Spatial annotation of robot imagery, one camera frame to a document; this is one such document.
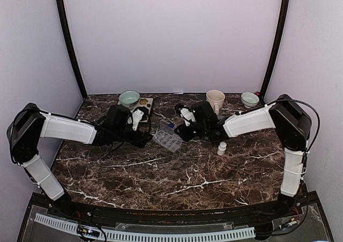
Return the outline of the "clear plastic pill organizer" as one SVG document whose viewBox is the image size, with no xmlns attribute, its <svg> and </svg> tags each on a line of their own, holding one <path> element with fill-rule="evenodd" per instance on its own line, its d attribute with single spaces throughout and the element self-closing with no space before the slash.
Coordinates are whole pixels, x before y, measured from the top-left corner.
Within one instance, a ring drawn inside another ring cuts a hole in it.
<svg viewBox="0 0 343 242">
<path fill-rule="evenodd" d="M 174 132 L 176 125 L 165 120 L 160 121 L 160 127 L 153 136 L 153 141 L 170 152 L 174 153 L 180 149 L 182 139 Z"/>
</svg>

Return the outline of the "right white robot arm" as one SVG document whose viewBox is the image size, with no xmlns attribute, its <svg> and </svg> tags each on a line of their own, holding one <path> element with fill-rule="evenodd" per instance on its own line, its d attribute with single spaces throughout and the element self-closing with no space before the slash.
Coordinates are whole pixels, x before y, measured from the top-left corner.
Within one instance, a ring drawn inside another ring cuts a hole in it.
<svg viewBox="0 0 343 242">
<path fill-rule="evenodd" d="M 294 209 L 295 197 L 307 169 L 307 158 L 320 130 L 320 116 L 309 103 L 287 94 L 276 100 L 230 116 L 218 117 L 210 103 L 200 101 L 192 106 L 179 103 L 174 107 L 183 120 L 174 132 L 184 142 L 194 138 L 220 144 L 239 136 L 271 132 L 284 152 L 280 194 L 273 212 L 285 217 Z"/>
</svg>

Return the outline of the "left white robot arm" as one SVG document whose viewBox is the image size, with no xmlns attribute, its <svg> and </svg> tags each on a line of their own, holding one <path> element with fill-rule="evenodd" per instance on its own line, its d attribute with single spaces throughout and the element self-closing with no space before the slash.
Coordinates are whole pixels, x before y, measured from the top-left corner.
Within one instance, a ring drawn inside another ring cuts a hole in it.
<svg viewBox="0 0 343 242">
<path fill-rule="evenodd" d="M 112 105 L 97 121 L 87 121 L 47 112 L 29 103 L 7 128 L 10 157 L 55 202 L 54 208 L 62 217 L 72 218 L 76 207 L 69 202 L 70 195 L 41 157 L 40 143 L 51 140 L 56 144 L 74 141 L 91 146 L 111 146 L 119 142 L 143 148 L 152 135 L 150 130 L 139 130 L 139 124 L 149 118 L 146 107 L 130 110 L 123 105 Z"/>
</svg>

